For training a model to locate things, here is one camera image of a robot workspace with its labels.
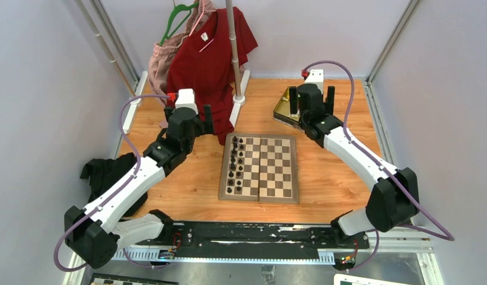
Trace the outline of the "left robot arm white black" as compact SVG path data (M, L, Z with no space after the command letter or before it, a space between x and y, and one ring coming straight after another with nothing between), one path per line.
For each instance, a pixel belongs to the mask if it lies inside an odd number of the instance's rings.
M141 218L120 221L124 213L152 186L165 179L192 152L195 139L214 133L210 105L204 116L190 107L175 107L168 117L168 128L160 132L134 166L108 191L83 208L73 206L64 215L65 233L56 244L73 250L87 266L106 265L116 252L135 243L152 239L167 245L173 239L171 219L159 210Z

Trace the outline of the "yellow metal tin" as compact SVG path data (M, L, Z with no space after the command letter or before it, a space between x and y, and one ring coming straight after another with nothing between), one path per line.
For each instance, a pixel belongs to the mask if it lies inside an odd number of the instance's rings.
M283 95L280 97L277 105L273 110L273 118L277 121L282 122L288 126L296 129L301 129L300 125L300 105L299 105L299 95L298 95L298 112L289 112L289 87L284 91Z

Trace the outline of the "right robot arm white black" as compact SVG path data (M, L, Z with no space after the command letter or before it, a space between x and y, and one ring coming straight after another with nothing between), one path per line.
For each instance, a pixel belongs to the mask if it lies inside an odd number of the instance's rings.
M332 114L333 96L324 101L316 84L305 83L289 88L289 103L306 136L340 158L371 191L365 207L332 220L330 239L335 246L347 247L361 232L388 232L419 213L416 173L408 167L398 169L356 139Z

